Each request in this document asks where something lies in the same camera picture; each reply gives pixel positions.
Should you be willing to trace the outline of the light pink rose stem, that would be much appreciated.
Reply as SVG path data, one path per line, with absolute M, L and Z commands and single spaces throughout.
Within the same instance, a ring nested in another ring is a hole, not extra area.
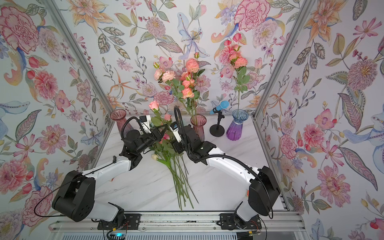
M 150 126 L 157 128 L 161 133 L 166 133 L 168 129 L 168 122 L 160 111 L 160 104 L 156 101 L 152 101 L 149 104 L 149 108 L 154 114 L 151 116 Z

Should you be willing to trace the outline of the coral pink rose spray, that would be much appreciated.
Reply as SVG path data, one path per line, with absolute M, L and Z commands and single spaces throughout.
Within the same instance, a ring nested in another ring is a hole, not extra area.
M 184 86 L 184 89 L 182 90 L 182 98 L 185 102 L 187 112 L 193 117 L 197 114 L 200 91 L 197 89 L 197 84 L 194 79 L 186 78 L 182 84 Z

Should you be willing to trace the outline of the pale pink peony stem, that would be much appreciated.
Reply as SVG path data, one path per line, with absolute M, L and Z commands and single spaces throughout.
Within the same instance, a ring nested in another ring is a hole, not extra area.
M 153 65 L 155 68 L 154 79 L 169 92 L 170 96 L 173 97 L 174 102 L 176 102 L 176 105 L 189 115 L 184 104 L 180 100 L 181 96 L 180 91 L 178 90 L 182 75 L 177 76 L 177 73 L 172 68 L 167 69 L 165 66 L 161 66 L 160 62 L 154 62 Z

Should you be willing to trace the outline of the coral pink carnation stem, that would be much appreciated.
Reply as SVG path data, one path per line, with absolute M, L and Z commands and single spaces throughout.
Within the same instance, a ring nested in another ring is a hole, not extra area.
M 198 77 L 200 77 L 205 69 L 200 67 L 199 54 L 195 53 L 194 58 L 191 58 L 186 63 L 187 73 L 185 75 L 185 80 L 189 82 L 188 87 L 191 89 L 195 89 L 198 81 Z

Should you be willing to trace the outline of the coral carnation spray stem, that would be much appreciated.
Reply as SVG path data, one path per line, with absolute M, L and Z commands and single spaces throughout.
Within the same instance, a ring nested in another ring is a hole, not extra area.
M 234 90 L 238 93 L 237 110 L 240 109 L 241 94 L 248 90 L 247 84 L 250 81 L 250 75 L 247 74 L 248 60 L 241 54 L 241 46 L 230 44 L 226 46 L 228 50 L 228 65 L 233 69 L 233 77 L 236 81 Z

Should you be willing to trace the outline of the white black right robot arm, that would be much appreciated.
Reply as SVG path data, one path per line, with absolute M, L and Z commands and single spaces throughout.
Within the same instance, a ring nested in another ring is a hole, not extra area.
M 280 197 L 273 171 L 264 166 L 254 169 L 242 161 L 225 154 L 215 144 L 201 141 L 190 125 L 185 126 L 179 107 L 174 107 L 175 122 L 170 129 L 176 140 L 172 143 L 177 153 L 186 153 L 194 163 L 203 163 L 216 168 L 239 181 L 248 189 L 248 199 L 241 202 L 234 211 L 238 224 L 251 221 L 256 215 L 274 217 L 273 206 Z

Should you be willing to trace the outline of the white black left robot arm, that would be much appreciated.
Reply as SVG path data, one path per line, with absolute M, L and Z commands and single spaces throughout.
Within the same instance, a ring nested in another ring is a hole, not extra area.
M 93 219 L 122 226 L 125 223 L 123 208 L 95 200 L 96 190 L 113 178 L 127 173 L 138 166 L 145 150 L 159 143 L 167 125 L 151 127 L 143 118 L 129 118 L 121 129 L 122 152 L 113 156 L 109 164 L 85 171 L 69 172 L 52 202 L 54 210 L 75 222 Z

